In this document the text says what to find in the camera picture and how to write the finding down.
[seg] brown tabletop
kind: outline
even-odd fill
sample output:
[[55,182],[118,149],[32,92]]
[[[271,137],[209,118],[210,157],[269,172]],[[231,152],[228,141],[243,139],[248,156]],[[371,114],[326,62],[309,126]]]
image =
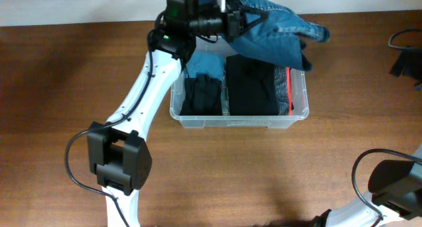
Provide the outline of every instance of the brown tabletop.
[[[414,80],[388,74],[400,52],[386,46],[392,33],[422,28],[422,11],[303,17],[332,33],[329,43],[309,42],[305,50],[314,65],[306,74],[309,117],[286,130],[184,129],[169,114],[167,94],[148,136],[154,163],[140,190],[143,226],[300,223],[356,198],[350,173],[363,151],[411,154],[422,143],[422,92]],[[151,28],[151,22],[0,28],[0,226],[107,225],[104,197],[67,177],[64,148],[126,97]],[[401,41],[422,46],[415,34]],[[386,158],[394,157],[362,161],[361,190]],[[85,139],[70,161],[78,179],[98,187]]]

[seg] storage box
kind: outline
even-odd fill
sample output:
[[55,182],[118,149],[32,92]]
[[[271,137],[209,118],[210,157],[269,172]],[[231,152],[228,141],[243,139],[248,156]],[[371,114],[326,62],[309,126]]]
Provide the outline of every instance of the storage box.
[[[219,38],[218,42],[211,44],[201,39],[196,39],[196,50],[209,53],[220,53],[224,57],[237,53],[230,45]],[[295,69],[291,70],[291,99],[294,110],[292,115],[256,115],[256,116],[230,116],[228,92],[225,81],[222,85],[222,116],[211,115],[179,115],[185,100],[185,87],[183,80],[185,74],[171,86],[170,114],[180,122],[184,128],[204,127],[267,127],[273,129],[286,129],[296,121],[303,120],[309,115],[308,97],[305,83],[305,73]]]

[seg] blue cloth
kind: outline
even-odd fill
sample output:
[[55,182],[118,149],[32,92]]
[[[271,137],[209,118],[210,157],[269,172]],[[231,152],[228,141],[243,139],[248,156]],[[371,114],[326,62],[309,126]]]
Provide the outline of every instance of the blue cloth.
[[219,81],[224,80],[225,59],[217,53],[195,52],[187,63],[186,77],[197,78],[198,75],[209,75]]
[[[311,64],[301,52],[301,41],[298,36],[316,42],[327,42],[330,38],[327,28],[306,22],[291,9],[268,0],[240,0],[240,2],[245,6],[268,11],[269,17],[230,43],[237,53],[281,67],[311,70]],[[249,23],[259,16],[247,14],[246,18]]]

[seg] white background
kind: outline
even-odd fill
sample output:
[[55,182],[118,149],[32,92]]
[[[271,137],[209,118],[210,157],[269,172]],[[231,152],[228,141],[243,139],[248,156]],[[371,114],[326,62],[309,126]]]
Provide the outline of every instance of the white background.
[[[296,13],[422,9],[422,0],[271,0]],[[152,20],[166,0],[0,0],[0,26]]]

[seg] wooden table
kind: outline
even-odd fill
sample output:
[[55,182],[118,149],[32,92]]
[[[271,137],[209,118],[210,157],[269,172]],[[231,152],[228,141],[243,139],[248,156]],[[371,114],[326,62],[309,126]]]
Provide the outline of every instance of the wooden table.
[[[306,75],[309,117],[286,130],[184,129],[170,117],[168,94],[148,136],[154,164],[140,192],[143,226],[300,224],[355,198],[351,167],[363,151],[411,154],[422,143],[422,92],[412,79],[388,74],[399,52],[386,46],[392,33],[422,28],[422,11],[303,17],[332,33],[329,43],[305,50],[314,65]],[[151,22],[0,28],[0,226],[106,226],[104,197],[73,185],[64,148],[126,97],[151,28]],[[415,35],[403,41],[422,42]],[[361,163],[362,190],[386,158]],[[85,139],[70,161],[77,178],[97,187]]]

